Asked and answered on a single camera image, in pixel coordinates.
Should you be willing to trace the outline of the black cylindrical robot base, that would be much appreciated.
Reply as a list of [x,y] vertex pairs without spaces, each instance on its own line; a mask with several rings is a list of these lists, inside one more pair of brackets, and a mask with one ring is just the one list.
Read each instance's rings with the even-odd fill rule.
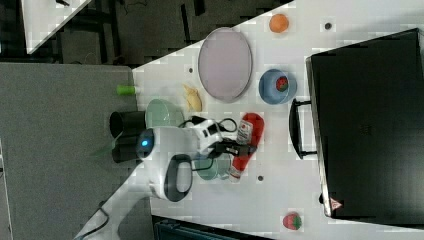
[[115,140],[112,158],[122,163],[137,158],[137,137],[146,128],[145,112],[113,112],[109,118],[109,129]]

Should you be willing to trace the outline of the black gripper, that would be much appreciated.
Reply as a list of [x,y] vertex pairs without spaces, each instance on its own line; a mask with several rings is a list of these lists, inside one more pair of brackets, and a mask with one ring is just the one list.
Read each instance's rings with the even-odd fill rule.
[[257,148],[249,144],[239,144],[235,140],[224,139],[221,142],[213,145],[213,153],[220,156],[223,153],[231,154],[233,156],[248,156],[253,154]]

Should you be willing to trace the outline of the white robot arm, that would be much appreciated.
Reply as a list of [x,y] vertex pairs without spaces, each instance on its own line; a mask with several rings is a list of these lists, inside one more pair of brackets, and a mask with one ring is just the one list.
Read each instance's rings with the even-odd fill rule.
[[124,183],[101,203],[73,240],[120,240],[118,229],[142,199],[179,202],[190,192],[192,163],[223,153],[247,156],[256,148],[222,136],[224,127],[204,119],[185,127],[155,126],[137,139],[141,163]]

